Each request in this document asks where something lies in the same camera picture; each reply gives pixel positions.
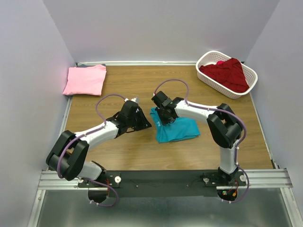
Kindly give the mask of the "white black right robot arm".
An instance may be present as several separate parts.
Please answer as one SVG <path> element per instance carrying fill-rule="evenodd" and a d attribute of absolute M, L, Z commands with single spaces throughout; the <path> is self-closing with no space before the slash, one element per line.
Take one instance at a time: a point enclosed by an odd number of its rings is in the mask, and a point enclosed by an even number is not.
<path fill-rule="evenodd" d="M 242 132 L 246 132 L 243 122 L 227 104 L 208 106 L 192 103 L 176 97 L 173 100 L 162 91 L 151 99 L 156 104 L 156 112 L 162 125 L 172 124 L 177 118 L 189 118 L 208 125 L 212 138 L 220 148 L 220 165 L 217 179 L 223 185 L 235 180 L 239 170 L 237 150 Z"/>

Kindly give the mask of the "teal t-shirt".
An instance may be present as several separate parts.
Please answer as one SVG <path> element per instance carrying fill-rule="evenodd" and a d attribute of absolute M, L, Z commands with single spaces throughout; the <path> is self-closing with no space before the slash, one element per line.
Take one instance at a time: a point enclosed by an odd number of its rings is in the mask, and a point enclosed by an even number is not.
<path fill-rule="evenodd" d="M 155 107 L 151 108 L 150 116 L 156 126 L 156 140 L 159 143 L 194 139 L 201 135 L 193 119 L 182 117 L 177 118 L 173 123 L 163 125 Z"/>

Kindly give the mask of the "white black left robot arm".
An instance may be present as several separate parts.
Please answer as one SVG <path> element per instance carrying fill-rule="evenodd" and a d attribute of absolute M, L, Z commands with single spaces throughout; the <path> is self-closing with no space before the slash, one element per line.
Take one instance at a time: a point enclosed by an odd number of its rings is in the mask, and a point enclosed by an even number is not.
<path fill-rule="evenodd" d="M 104 169 L 93 161 L 85 161 L 88 151 L 107 140 L 118 138 L 128 130 L 141 131 L 151 126 L 138 103 L 127 100 L 119 112 L 98 126 L 77 133 L 69 130 L 62 132 L 47 156 L 46 164 L 60 178 L 67 181 L 76 177 L 85 178 L 93 186 L 99 187 L 105 181 Z"/>

